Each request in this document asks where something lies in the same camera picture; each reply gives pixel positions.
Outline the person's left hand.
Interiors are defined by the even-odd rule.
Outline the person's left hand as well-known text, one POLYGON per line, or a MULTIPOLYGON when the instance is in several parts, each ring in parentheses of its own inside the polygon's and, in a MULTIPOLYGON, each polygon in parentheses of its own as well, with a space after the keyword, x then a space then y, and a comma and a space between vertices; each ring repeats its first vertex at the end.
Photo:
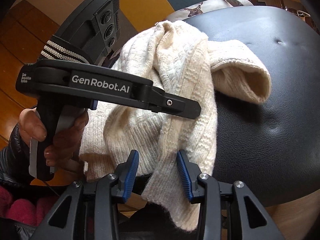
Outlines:
MULTIPOLYGON (((69 172, 79 172, 82 168, 80 161, 74 160, 75 153, 79 150, 81 138, 89 117, 84 111, 74 125, 54 136, 53 144, 44 150, 46 164, 50 167, 58 167, 69 172)), ((44 141, 47 131, 44 124, 36 115, 35 109, 24 109, 18 120, 19 132, 22 140, 29 145, 31 139, 44 141)))

